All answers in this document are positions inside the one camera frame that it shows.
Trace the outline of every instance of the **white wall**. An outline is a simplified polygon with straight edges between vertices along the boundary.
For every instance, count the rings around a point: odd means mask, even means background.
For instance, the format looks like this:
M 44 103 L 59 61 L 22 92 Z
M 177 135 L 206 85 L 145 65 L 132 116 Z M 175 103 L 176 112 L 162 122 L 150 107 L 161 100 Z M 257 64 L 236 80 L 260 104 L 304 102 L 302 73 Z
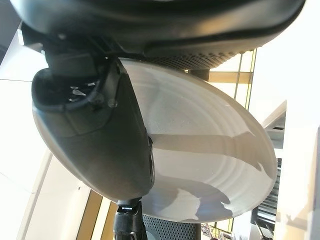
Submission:
M 308 240 L 319 233 L 320 1 L 307 0 L 301 15 L 277 39 L 259 48 L 250 112 L 262 123 L 287 100 L 277 240 Z
M 31 83 L 0 79 L 0 239 L 15 240 L 47 150 L 32 116 Z
M 52 158 L 25 240 L 75 240 L 90 188 Z

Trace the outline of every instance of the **black plastic cover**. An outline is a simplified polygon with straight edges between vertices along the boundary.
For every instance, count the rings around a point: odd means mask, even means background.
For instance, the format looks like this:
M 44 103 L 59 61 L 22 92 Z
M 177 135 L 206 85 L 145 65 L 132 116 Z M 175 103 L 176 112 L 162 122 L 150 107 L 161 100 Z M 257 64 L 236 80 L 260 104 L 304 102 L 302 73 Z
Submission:
M 43 69 L 32 82 L 33 115 L 49 149 L 90 188 L 112 200 L 146 195 L 154 184 L 149 138 L 130 78 L 117 59 L 81 84 Z

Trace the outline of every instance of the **black mesh fabric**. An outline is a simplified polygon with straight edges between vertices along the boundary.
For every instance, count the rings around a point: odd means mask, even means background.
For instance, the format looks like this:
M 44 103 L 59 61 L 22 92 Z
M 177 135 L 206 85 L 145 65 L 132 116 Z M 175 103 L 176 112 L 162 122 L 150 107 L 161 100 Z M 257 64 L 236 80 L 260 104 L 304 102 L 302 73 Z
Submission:
M 225 52 L 220 54 L 186 54 L 170 57 L 148 57 L 148 62 L 159 64 L 173 69 L 211 69 L 216 68 L 236 53 Z
M 145 229 L 157 240 L 200 240 L 201 227 L 195 223 L 166 221 L 143 215 Z

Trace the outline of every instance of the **metal bar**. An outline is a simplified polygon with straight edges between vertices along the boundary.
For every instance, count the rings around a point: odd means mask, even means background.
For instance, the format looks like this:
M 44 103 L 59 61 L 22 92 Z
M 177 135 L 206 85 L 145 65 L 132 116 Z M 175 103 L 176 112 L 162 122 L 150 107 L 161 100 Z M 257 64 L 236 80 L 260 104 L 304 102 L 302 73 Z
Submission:
M 249 106 L 250 106 L 250 99 L 251 99 L 251 92 L 252 92 L 252 84 L 254 82 L 254 74 L 255 74 L 255 68 L 256 68 L 256 59 L 257 59 L 257 48 L 254 50 L 255 51 L 255 54 L 254 54 L 254 64 L 253 64 L 253 69 L 252 69 L 252 74 L 251 74 L 251 80 L 250 80 L 250 83 L 248 84 L 248 87 L 251 85 L 250 87 L 250 92 L 249 92 L 249 97 L 247 98 L 248 101 L 247 103 L 245 103 L 245 106 L 247 106 L 247 110 L 249 110 Z
M 239 79 L 240 79 L 240 71 L 241 71 L 241 64 L 242 64 L 242 56 L 243 53 L 240 55 L 240 62 L 239 62 L 239 68 L 238 68 L 238 73 L 236 75 L 236 82 L 235 82 L 235 90 L 234 90 L 234 100 L 236 100 L 237 97 L 237 91 L 238 91 L 238 85 L 239 85 Z
M 268 205 L 266 203 L 260 203 L 261 206 L 264 206 L 266 208 L 271 208 L 271 209 L 274 209 L 274 210 L 277 210 L 277 208 L 275 206 L 271 206 L 271 205 Z
M 262 210 L 262 209 L 260 209 L 260 208 L 259 208 L 258 211 L 261 212 L 261 213 L 264 213 L 264 214 L 269 214 L 269 215 L 272 215 L 272 216 L 276 216 L 275 213 L 272 213 L 272 212 L 269 212 L 269 211 L 265 211 L 265 210 Z
M 271 236 L 274 237 L 274 231 L 271 229 L 271 227 L 269 226 L 269 224 L 266 224 L 265 226 L 266 226 L 266 228 L 270 231 Z
M 258 231 L 259 231 L 259 234 L 260 234 L 260 238 L 261 239 L 264 239 L 265 238 L 265 235 L 263 234 L 262 230 L 261 230 L 261 227 L 259 226 L 258 222 L 257 221 L 254 221 L 256 227 L 258 228 Z

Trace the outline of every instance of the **wall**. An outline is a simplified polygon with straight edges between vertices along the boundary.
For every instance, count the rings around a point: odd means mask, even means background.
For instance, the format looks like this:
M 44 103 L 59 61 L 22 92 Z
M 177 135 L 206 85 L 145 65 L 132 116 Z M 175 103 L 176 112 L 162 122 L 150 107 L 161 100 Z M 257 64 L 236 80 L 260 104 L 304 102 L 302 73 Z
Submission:
M 320 1 L 307 0 L 297 20 L 259 48 L 256 59 L 249 108 L 253 116 L 262 123 L 287 100 L 276 240 L 319 237 L 319 9 Z
M 20 24 L 10 0 L 0 0 L 0 45 L 7 48 Z
M 75 240 L 89 193 L 90 188 L 53 157 L 22 239 Z

